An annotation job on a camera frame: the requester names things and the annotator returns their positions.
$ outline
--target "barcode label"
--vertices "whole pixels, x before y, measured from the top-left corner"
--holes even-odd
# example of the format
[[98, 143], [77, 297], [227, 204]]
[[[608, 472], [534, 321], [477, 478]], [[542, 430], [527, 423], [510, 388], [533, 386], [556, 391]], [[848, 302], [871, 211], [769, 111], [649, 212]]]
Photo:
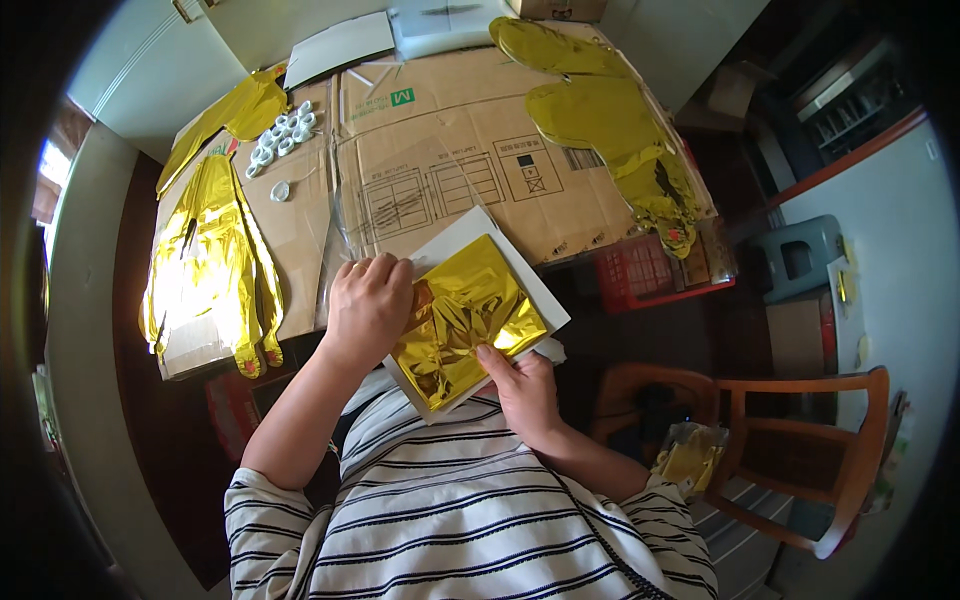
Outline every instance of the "barcode label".
[[570, 167], [570, 171], [595, 169], [604, 166], [600, 155], [589, 148], [580, 149], [564, 146], [564, 156], [566, 156], [566, 164]]

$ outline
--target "hand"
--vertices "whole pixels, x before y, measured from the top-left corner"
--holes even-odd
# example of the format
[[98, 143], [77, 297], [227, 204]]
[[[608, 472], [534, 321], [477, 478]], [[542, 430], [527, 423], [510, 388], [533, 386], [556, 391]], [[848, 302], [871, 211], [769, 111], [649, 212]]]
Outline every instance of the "hand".
[[409, 259], [388, 252], [344, 264], [330, 292], [324, 357], [361, 376], [376, 367], [410, 317], [413, 272]]
[[493, 378], [507, 425], [534, 450], [544, 450], [565, 430], [557, 408], [557, 384], [550, 360], [530, 352], [515, 365], [493, 346], [477, 348], [477, 360]]

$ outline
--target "gold foil balloon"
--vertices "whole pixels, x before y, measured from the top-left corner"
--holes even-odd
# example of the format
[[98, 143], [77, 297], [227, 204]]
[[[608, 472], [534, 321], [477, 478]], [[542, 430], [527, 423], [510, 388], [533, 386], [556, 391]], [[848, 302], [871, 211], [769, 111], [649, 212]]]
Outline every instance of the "gold foil balloon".
[[696, 240], [697, 205], [677, 155], [684, 149], [667, 139], [629, 65], [608, 46], [532, 21], [498, 17], [490, 33], [511, 59], [564, 76], [526, 95], [527, 112], [543, 137], [600, 155], [634, 219], [656, 228], [670, 254], [686, 258]]
[[[283, 354], [276, 331], [283, 319], [279, 279], [230, 156], [204, 158], [187, 183], [154, 248], [141, 304], [144, 337], [163, 361], [171, 331], [210, 313], [237, 368], [262, 372], [254, 345], [263, 341], [268, 363]], [[266, 333], [257, 318], [257, 290]]]
[[274, 81], [286, 72], [286, 64], [269, 71], [256, 71], [200, 115], [174, 144], [156, 182], [156, 197], [162, 198], [204, 142], [221, 127], [240, 141], [255, 140], [286, 112], [287, 94]]
[[546, 333], [537, 308], [484, 234], [414, 283], [414, 306], [391, 355], [431, 411], [487, 373], [473, 351], [516, 356]]

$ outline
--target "cardboard box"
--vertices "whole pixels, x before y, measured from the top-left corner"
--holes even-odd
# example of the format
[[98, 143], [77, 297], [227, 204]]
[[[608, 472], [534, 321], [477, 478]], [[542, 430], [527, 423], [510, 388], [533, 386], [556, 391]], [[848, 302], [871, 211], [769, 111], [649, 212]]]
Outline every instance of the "cardboard box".
[[507, 0], [519, 16], [526, 19], [599, 22], [607, 9], [607, 0]]
[[824, 374], [820, 301], [799, 300], [767, 306], [774, 375], [785, 379]]
[[[297, 107], [304, 100], [310, 100], [317, 113], [318, 129], [329, 132], [328, 95], [329, 83], [320, 82], [290, 94], [290, 101]], [[209, 155], [235, 152], [233, 168], [280, 278], [284, 305], [283, 321], [277, 332], [280, 340], [317, 328], [317, 296], [330, 219], [325, 170], [327, 138], [328, 135], [315, 135], [289, 155], [276, 157], [250, 180], [245, 172], [256, 142], [239, 142], [220, 131], [183, 170], [157, 210], [155, 236], [170, 218], [196, 166]], [[270, 190], [280, 180], [299, 180], [291, 183], [290, 200], [285, 203], [270, 200]], [[164, 379], [181, 379], [231, 355], [230, 348], [221, 340], [213, 315], [207, 313], [171, 331], [160, 372]]]
[[676, 124], [684, 128], [741, 132], [754, 90], [773, 79], [773, 75], [746, 60], [722, 64], [680, 109]]
[[[548, 25], [602, 39], [589, 25]], [[660, 105], [636, 79], [682, 149]], [[408, 60], [373, 93], [353, 77], [336, 76], [334, 180], [350, 244], [364, 255], [406, 256], [477, 202], [531, 265], [639, 235], [600, 157], [546, 141], [527, 114], [524, 95], [558, 80], [495, 47]], [[681, 155], [701, 217], [714, 216], [699, 173]]]

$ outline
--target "small cardboard box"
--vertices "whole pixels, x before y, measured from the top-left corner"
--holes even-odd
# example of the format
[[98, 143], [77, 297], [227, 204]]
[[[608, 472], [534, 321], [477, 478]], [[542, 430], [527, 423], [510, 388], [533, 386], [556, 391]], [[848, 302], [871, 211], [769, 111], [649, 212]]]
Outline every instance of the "small cardboard box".
[[[548, 26], [602, 39], [589, 25]], [[356, 70], [373, 81], [383, 68]], [[409, 255], [477, 197], [531, 265], [640, 235], [600, 157], [548, 142], [527, 114], [525, 94], [559, 80], [495, 47], [408, 60], [373, 90], [347, 74], [336, 76], [333, 180], [350, 244], [364, 255]], [[636, 80], [681, 154], [700, 217], [714, 216], [683, 141]]]
[[599, 22], [607, 0], [507, 0], [510, 8], [525, 19]]
[[[317, 113], [317, 129], [329, 131], [329, 83], [312, 84], [290, 94], [293, 107], [310, 100]], [[330, 220], [326, 180], [326, 135], [318, 134], [299, 144], [287, 156], [275, 157], [254, 179], [246, 176], [250, 154], [256, 141], [239, 142], [226, 131], [216, 133], [187, 165], [170, 190], [160, 200], [156, 216], [156, 235], [170, 218], [196, 167], [213, 154], [233, 156], [233, 168], [250, 204], [253, 218], [270, 248], [283, 295], [284, 317], [277, 332], [285, 340], [316, 329], [317, 296], [323, 263], [324, 243]], [[285, 203], [270, 200], [270, 190], [281, 180], [290, 185]], [[164, 379], [182, 379], [194, 372], [230, 358], [213, 315], [199, 316], [170, 332], [160, 373]]]

